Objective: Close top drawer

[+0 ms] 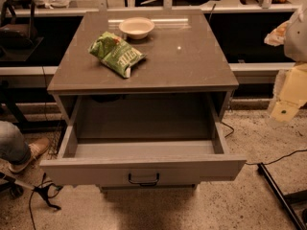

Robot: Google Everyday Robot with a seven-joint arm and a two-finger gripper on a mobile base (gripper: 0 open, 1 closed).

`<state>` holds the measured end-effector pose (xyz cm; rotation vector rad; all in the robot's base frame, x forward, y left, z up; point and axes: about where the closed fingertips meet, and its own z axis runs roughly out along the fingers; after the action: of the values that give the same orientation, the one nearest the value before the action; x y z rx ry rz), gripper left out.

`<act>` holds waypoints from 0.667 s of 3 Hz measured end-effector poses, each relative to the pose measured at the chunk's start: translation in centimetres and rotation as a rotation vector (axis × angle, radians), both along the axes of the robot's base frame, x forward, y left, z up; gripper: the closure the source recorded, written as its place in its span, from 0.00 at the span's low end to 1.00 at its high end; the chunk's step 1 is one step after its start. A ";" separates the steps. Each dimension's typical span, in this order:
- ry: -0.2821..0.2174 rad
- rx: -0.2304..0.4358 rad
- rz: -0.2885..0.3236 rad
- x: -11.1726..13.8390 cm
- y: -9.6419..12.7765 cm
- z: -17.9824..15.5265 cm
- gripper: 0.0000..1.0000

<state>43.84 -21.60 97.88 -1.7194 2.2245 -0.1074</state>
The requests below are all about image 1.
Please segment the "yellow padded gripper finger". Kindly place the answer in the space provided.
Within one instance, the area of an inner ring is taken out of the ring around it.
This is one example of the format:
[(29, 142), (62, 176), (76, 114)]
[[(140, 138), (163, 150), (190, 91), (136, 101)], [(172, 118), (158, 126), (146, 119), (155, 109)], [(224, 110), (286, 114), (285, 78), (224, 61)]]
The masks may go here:
[(267, 124), (272, 127), (288, 124), (305, 104), (307, 104), (307, 63), (297, 62), (290, 70), (280, 70), (275, 78)]

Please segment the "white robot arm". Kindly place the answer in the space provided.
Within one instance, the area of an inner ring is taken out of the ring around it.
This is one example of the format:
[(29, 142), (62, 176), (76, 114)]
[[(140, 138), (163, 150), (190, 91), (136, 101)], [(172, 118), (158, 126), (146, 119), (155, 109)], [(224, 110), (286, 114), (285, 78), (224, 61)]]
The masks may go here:
[(275, 78), (273, 98), (268, 107), (267, 123), (272, 127), (288, 124), (307, 104), (307, 7), (300, 6), (264, 39), (271, 46), (284, 46), (284, 54), (295, 65), (280, 70)]

